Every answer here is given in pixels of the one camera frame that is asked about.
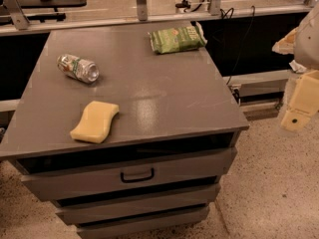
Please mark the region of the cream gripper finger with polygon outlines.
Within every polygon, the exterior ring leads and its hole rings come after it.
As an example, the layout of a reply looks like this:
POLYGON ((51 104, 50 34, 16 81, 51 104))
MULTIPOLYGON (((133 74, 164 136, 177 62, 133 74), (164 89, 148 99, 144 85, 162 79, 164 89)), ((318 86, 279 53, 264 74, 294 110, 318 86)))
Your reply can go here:
POLYGON ((297 28, 291 30, 285 37, 273 45, 272 51, 282 55, 293 54, 296 33, 297 28))
POLYGON ((319 112, 319 71, 303 74, 288 102, 280 126, 289 131, 299 131, 319 112))

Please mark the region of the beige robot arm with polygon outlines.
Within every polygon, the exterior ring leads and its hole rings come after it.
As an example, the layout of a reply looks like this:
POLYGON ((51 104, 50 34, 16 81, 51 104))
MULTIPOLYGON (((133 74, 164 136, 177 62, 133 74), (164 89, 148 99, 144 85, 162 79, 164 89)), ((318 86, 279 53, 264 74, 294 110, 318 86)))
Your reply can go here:
POLYGON ((298 27, 276 42, 272 51, 282 55, 293 54, 295 63, 307 69, 296 80, 280 123, 286 130, 298 131, 319 111, 319 4, 298 27))

